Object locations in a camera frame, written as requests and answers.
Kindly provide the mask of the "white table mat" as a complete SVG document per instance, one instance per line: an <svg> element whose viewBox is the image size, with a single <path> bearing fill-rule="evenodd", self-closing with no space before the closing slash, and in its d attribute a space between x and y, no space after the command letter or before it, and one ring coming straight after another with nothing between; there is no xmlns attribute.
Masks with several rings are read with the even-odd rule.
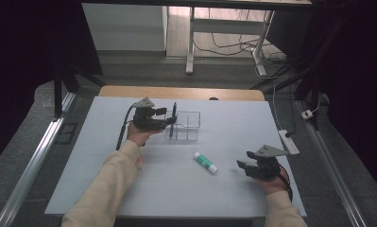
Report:
<svg viewBox="0 0 377 227"><path fill-rule="evenodd" d="M94 99L70 158L46 207L63 215L115 150L132 97ZM158 107L200 112L197 141L171 141L153 135L142 148L143 166L118 211L129 218L257 218L266 214L261 186L238 167L247 151L280 148L265 101L155 99ZM194 155L201 153L218 170L212 174Z"/></svg>

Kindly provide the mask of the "person's right hand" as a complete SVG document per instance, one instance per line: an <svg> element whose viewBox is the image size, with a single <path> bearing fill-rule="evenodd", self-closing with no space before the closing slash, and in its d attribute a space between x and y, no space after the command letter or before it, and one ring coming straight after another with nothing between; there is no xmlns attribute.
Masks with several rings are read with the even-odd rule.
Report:
<svg viewBox="0 0 377 227"><path fill-rule="evenodd" d="M287 190L286 184L279 177L267 181L256 179L256 182L263 188L267 195Z"/></svg>

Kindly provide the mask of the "white standing desk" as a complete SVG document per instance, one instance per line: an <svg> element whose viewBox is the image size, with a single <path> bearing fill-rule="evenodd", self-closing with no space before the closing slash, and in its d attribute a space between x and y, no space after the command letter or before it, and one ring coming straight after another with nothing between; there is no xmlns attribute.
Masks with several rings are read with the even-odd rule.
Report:
<svg viewBox="0 0 377 227"><path fill-rule="evenodd" d="M260 76L265 76L266 70L260 53L274 12L276 10L309 11L312 8L310 0L82 0L82 2L89 4L189 7L187 75L192 75L194 71L194 35L196 32L246 34L245 29L247 28L248 34L259 36L257 44L250 53L256 63L257 72ZM266 13L266 17L263 22L199 19L195 16L196 8L257 9L263 10Z"/></svg>

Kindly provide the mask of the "white power strip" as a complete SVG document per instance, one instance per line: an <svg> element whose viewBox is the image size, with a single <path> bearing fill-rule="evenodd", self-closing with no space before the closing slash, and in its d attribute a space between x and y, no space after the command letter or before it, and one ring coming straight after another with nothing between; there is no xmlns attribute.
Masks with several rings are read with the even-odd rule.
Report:
<svg viewBox="0 0 377 227"><path fill-rule="evenodd" d="M295 145L291 134L286 130L279 130L279 135L283 141L285 148L290 155L298 155L300 153L299 149Z"/></svg>

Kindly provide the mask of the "black metal stand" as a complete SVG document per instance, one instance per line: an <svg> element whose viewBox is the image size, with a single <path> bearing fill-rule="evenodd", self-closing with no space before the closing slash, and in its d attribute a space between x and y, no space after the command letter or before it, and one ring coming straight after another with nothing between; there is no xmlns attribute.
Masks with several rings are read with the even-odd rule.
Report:
<svg viewBox="0 0 377 227"><path fill-rule="evenodd" d="M56 122L60 119L63 114L63 104L62 104L62 86L65 86L68 92L76 93L79 90L79 83L77 81L77 75L81 75L93 84L103 87L106 83L100 79L97 79L93 74L89 73L87 70L82 69L74 64L63 65L55 70L54 73L54 98L55 98L55 109L53 121Z"/></svg>
<svg viewBox="0 0 377 227"><path fill-rule="evenodd" d="M294 98L303 100L312 93L312 106L316 107L320 92L321 69L327 65L335 38L348 19L344 12L275 11L266 38L287 55L281 69L269 81L252 86L265 94L300 84Z"/></svg>

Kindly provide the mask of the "clear plastic pen holder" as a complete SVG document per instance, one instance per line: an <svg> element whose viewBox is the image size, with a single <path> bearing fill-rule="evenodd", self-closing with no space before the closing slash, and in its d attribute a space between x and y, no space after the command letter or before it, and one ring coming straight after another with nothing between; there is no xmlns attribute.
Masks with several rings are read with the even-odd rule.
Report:
<svg viewBox="0 0 377 227"><path fill-rule="evenodd" d="M165 130L166 140L197 141L200 129L200 112L176 112L177 121L167 126Z"/></svg>

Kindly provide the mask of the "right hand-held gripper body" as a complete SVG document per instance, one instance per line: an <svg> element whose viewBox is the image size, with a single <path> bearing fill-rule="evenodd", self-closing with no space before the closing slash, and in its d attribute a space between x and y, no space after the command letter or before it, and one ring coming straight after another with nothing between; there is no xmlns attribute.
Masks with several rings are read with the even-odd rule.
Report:
<svg viewBox="0 0 377 227"><path fill-rule="evenodd" d="M279 148L263 145L254 153L258 156L258 160L256 160L257 166L253 177L264 181L277 177L280 173L280 164L277 157L286 155L286 152Z"/></svg>

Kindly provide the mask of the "person's left hand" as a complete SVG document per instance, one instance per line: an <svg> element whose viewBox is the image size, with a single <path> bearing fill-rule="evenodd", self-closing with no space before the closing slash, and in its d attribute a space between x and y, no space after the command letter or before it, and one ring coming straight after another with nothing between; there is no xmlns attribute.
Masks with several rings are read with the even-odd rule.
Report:
<svg viewBox="0 0 377 227"><path fill-rule="evenodd" d="M134 142L138 147L142 147L151 135L161 133L161 131L142 131L133 123L129 123L127 139Z"/></svg>

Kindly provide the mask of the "green and white glue stick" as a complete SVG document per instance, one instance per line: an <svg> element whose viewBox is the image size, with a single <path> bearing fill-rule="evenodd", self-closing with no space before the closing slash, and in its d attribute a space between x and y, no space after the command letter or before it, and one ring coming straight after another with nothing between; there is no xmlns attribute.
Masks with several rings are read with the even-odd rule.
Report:
<svg viewBox="0 0 377 227"><path fill-rule="evenodd" d="M199 164L205 166L212 174L215 174L217 172L218 167L201 153L196 152L194 158Z"/></svg>

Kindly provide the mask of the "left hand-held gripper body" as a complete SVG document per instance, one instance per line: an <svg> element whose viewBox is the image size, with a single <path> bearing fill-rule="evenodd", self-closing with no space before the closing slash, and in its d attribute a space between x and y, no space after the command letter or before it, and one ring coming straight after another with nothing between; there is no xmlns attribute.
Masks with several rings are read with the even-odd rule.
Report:
<svg viewBox="0 0 377 227"><path fill-rule="evenodd" d="M152 118L153 115L156 115L156 109L154 109L154 103L148 97L134 103L132 107L135 109L133 124L138 129L143 131L160 131L167 127L164 119Z"/></svg>

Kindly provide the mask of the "blue ballpoint pen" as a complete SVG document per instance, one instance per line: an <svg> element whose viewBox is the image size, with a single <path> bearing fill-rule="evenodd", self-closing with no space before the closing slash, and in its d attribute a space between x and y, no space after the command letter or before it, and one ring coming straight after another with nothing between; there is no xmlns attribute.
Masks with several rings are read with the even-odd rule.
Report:
<svg viewBox="0 0 377 227"><path fill-rule="evenodd" d="M169 138L170 139L173 137L174 125L175 125L175 123L177 121L177 102L174 102L174 104L173 104L172 118L173 118L173 121L172 121L172 124L170 126L170 132L169 132Z"/></svg>

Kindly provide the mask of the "dark curtain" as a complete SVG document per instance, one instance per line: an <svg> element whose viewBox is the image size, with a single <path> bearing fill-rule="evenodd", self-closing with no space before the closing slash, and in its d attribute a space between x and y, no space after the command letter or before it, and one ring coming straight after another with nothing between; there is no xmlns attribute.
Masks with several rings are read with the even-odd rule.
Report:
<svg viewBox="0 0 377 227"><path fill-rule="evenodd" d="M377 183L377 0L311 0L348 19L321 69L330 122Z"/></svg>
<svg viewBox="0 0 377 227"><path fill-rule="evenodd" d="M82 2L0 0L0 155L40 85L102 73Z"/></svg>

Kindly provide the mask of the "aluminium rail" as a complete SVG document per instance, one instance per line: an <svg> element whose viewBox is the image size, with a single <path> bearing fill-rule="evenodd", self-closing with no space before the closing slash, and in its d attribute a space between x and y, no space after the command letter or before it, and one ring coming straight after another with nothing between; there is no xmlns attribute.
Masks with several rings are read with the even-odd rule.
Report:
<svg viewBox="0 0 377 227"><path fill-rule="evenodd" d="M352 227L368 227L366 219L362 214L352 192L345 183L344 177L340 173L338 166L334 160L331 151L319 131L315 129L313 124L309 120L305 120L300 117L300 122L304 125L308 131L312 143L317 149L318 156L321 163L326 169L330 181L334 187L334 191L337 197L340 199L340 203L344 208L346 215L351 223Z"/></svg>
<svg viewBox="0 0 377 227"><path fill-rule="evenodd" d="M67 115L76 95L68 92L60 103L60 115L57 120L52 120L47 127L39 145L36 147L18 183L12 190L9 199L0 213L0 227L11 227L26 195L33 185L40 168L51 149L54 139L60 131L64 118Z"/></svg>

